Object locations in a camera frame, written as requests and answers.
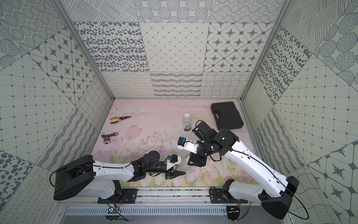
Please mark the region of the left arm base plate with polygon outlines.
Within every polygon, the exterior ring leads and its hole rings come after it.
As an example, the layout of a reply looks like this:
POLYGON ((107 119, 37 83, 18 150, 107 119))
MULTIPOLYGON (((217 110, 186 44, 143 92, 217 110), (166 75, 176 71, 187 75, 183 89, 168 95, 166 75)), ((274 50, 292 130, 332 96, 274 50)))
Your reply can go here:
POLYGON ((127 203, 127 204, 134 204, 137 198, 138 189, 120 189, 115 190, 113 196, 109 197, 108 199, 101 199, 99 198, 97 203, 98 204, 118 204, 118 203, 127 203))

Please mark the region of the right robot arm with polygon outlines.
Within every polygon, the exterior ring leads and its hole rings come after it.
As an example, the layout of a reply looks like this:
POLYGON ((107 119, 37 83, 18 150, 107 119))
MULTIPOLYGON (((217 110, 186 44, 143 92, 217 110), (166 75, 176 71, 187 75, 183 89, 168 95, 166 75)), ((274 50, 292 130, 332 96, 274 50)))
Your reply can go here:
POLYGON ((223 196, 228 200, 243 199, 259 203, 273 217, 280 220, 285 218, 299 186, 295 177, 286 177, 275 171, 252 153, 229 129, 223 128, 217 132, 201 121, 192 132, 198 141, 191 142, 184 137, 178 140, 178 148, 190 152, 187 159, 189 166, 204 167, 207 158, 215 153, 228 158, 241 166, 257 184, 228 179, 222 186, 223 196))

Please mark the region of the short clear plastic bottle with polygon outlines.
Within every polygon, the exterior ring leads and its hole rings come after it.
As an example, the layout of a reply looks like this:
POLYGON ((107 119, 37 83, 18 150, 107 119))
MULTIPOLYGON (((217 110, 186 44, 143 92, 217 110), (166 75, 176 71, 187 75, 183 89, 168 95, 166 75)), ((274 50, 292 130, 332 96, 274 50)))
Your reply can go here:
POLYGON ((192 129, 192 117, 189 113, 184 114, 182 125, 184 131, 190 131, 192 129))

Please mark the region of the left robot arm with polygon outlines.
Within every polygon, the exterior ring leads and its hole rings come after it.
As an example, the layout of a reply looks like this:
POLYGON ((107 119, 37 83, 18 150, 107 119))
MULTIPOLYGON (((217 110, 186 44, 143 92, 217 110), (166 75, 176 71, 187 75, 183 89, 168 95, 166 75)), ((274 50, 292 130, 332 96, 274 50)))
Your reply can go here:
POLYGON ((118 203, 128 200, 135 201, 137 190, 122 190, 121 182, 138 182, 147 175, 165 175, 165 179, 186 174, 176 170, 181 157, 171 155, 165 161, 160 161, 160 154, 151 151, 142 158, 125 164, 103 163, 85 155, 70 162, 54 174, 54 200, 63 201, 75 196, 92 196, 98 198, 98 203, 118 203))

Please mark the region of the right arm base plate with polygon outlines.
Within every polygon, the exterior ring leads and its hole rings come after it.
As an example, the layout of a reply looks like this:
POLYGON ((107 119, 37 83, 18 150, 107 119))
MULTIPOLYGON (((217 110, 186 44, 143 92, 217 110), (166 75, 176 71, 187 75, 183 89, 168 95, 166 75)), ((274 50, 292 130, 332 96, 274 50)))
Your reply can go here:
POLYGON ((247 200, 244 199, 235 199, 233 198, 228 192, 224 192, 222 191, 221 188, 216 188, 216 187, 210 187, 209 190, 209 196, 210 196, 210 201, 212 204, 217 204, 217 203, 234 203, 234 204, 238 204, 240 203, 248 203, 247 200))

